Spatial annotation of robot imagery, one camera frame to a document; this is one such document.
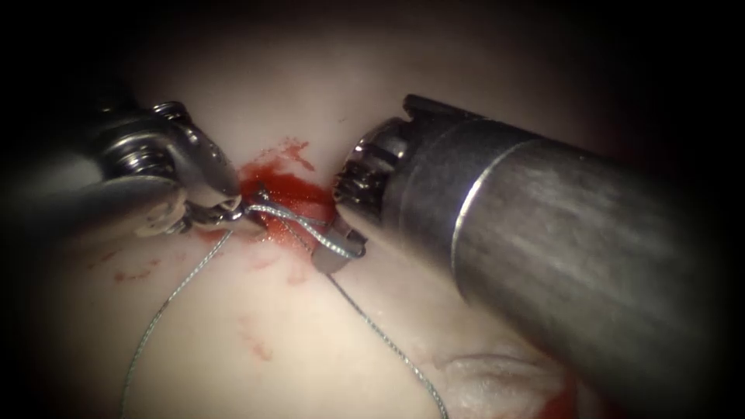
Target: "blood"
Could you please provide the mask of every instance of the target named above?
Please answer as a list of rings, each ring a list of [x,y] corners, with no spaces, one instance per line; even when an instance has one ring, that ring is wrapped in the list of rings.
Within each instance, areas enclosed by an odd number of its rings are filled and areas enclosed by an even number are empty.
[[[293,166],[304,171],[315,171],[315,167],[300,155],[308,146],[295,138],[286,138],[278,147],[263,151],[258,158],[242,166],[239,170],[241,194],[247,202],[252,202],[261,186],[269,193],[269,198],[294,213],[317,220],[331,221],[334,216],[334,200],[331,187],[322,187],[302,180],[289,172]],[[267,225],[269,239],[289,248],[302,249],[303,245],[287,227],[273,216],[262,215]],[[298,226],[294,230],[306,243],[313,238]]]
[[[538,419],[573,419],[577,409],[577,385],[573,377],[568,376],[561,393],[543,405],[543,409],[535,416]]]

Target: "blood streak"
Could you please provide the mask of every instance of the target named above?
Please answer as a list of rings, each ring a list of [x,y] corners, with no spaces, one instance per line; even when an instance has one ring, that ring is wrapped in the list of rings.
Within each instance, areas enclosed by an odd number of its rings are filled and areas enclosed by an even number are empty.
[[[564,380],[564,388],[561,393],[557,394],[543,405],[543,409],[536,416],[538,419],[572,419],[576,417],[575,395],[577,394],[577,385],[572,377]]]
[[[302,180],[294,175],[294,168],[312,172],[315,167],[300,155],[307,148],[307,142],[287,138],[278,147],[263,151],[254,161],[241,167],[241,194],[247,201],[252,201],[260,185],[269,192],[269,198],[295,213],[330,221],[334,215],[334,200],[331,198],[331,187],[321,187]],[[275,217],[264,216],[269,238],[283,246],[303,249],[293,234]],[[312,237],[300,228],[296,232],[308,243]]]

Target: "thin wire suture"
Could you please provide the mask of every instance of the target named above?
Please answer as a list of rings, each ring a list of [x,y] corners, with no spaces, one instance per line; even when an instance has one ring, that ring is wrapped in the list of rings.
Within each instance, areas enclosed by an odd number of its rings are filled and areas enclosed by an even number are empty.
[[[321,233],[316,231],[311,224],[320,224],[325,225],[324,222],[319,220],[314,220],[311,218],[307,218],[304,216],[300,216],[298,214],[293,213],[291,210],[280,206],[276,203],[266,202],[265,204],[254,204],[248,207],[248,210],[254,210],[254,211],[262,211],[265,213],[268,213],[270,215],[276,216],[279,221],[282,223],[282,225],[285,226],[285,228],[295,237],[296,240],[298,240],[303,247],[311,251],[310,245],[295,231],[295,229],[292,228],[292,226],[287,223],[286,220],[292,220],[296,223],[298,223],[305,231],[310,233],[318,242],[319,244],[325,246],[326,248],[329,248],[330,250],[334,251],[335,253],[346,257],[346,258],[361,258],[365,252],[362,251],[360,253],[352,253],[350,251],[346,251],[344,248],[338,246],[337,244],[329,241],[326,239],[325,236],[323,236]],[[153,316],[153,319],[148,324],[147,329],[145,330],[141,340],[140,344],[137,346],[137,349],[134,352],[134,357],[132,357],[132,362],[130,363],[130,367],[127,370],[126,378],[124,381],[124,388],[122,390],[122,397],[121,397],[121,404],[120,404],[120,419],[126,418],[126,402],[128,400],[130,386],[132,383],[132,379],[134,377],[134,372],[137,368],[137,361],[139,360],[140,356],[142,355],[142,351],[144,350],[144,347],[150,338],[151,334],[153,333],[153,330],[155,329],[155,325],[158,323],[158,321],[163,316],[163,313],[168,308],[168,306],[171,304],[171,301],[186,287],[186,285],[191,282],[191,280],[204,268],[204,266],[209,262],[212,257],[217,253],[218,250],[225,244],[227,239],[232,235],[232,230],[228,230],[225,232],[225,234],[222,236],[222,238],[215,244],[215,246],[212,248],[212,250],[202,259],[202,261],[184,278],[184,280],[176,287],[176,289],[171,293],[171,295],[163,302],[161,305],[161,308],[158,310],[158,312]],[[390,337],[373,321],[373,319],[365,313],[364,310],[353,300],[353,298],[347,294],[347,292],[339,285],[339,283],[334,279],[334,276],[331,274],[326,274],[326,278],[329,280],[329,282],[333,285],[334,288],[336,288],[337,291],[341,294],[341,296],[349,303],[349,305],[352,307],[354,311],[359,314],[359,316],[365,321],[365,323],[372,329],[372,331],[377,334],[383,342],[390,348],[391,351],[393,351],[398,358],[401,359],[401,361],[404,362],[404,364],[413,372],[413,374],[417,377],[420,383],[424,385],[424,388],[427,390],[427,392],[430,394],[434,402],[437,404],[437,408],[440,413],[441,419],[449,419],[447,408],[445,407],[445,402],[440,397],[437,389],[432,384],[432,382],[424,375],[424,373],[409,359],[408,356],[396,345],[393,340],[390,339]]]
[[[316,239],[316,241],[318,241],[318,244],[320,244],[321,246],[324,246],[325,248],[328,248],[329,250],[333,251],[337,255],[342,256],[343,258],[357,259],[365,255],[365,250],[364,250],[365,248],[362,248],[362,250],[359,252],[349,251],[343,248],[341,245],[336,244],[335,242],[329,240],[323,234],[321,234],[318,230],[313,228],[313,226],[311,226],[307,222],[305,217],[298,216],[297,214],[293,213],[289,209],[280,209],[277,207],[275,203],[251,204],[250,206],[246,207],[246,210],[267,213],[277,218],[283,218],[286,220],[294,221],[295,223],[298,223],[311,236],[313,236],[313,238]]]
[[[212,250],[210,250],[210,253],[205,256],[202,261],[199,262],[199,264],[184,278],[183,281],[181,281],[180,284],[174,289],[173,293],[163,302],[161,305],[161,308],[158,310],[158,312],[153,316],[153,320],[150,321],[150,324],[148,324],[147,329],[145,330],[145,333],[142,335],[142,338],[140,339],[140,344],[137,346],[137,349],[134,352],[134,357],[132,357],[132,362],[130,363],[130,367],[126,372],[126,378],[124,379],[124,388],[122,389],[122,398],[120,402],[120,410],[119,410],[119,418],[125,419],[126,418],[126,402],[129,397],[130,393],[130,386],[132,384],[132,378],[134,377],[134,371],[137,368],[137,361],[140,359],[140,356],[142,355],[142,351],[145,348],[145,345],[147,343],[147,340],[150,339],[150,335],[153,333],[153,330],[155,329],[155,325],[158,323],[158,321],[163,316],[163,312],[168,308],[169,305],[171,305],[171,301],[186,287],[189,282],[196,276],[196,274],[199,273],[199,271],[204,268],[204,266],[207,264],[207,262],[212,259],[212,257],[217,253],[218,250],[220,250],[221,247],[223,247],[223,244],[227,241],[227,239],[230,237],[230,235],[233,233],[232,230],[228,230],[225,232],[225,234],[222,236],[222,238],[212,247]]]

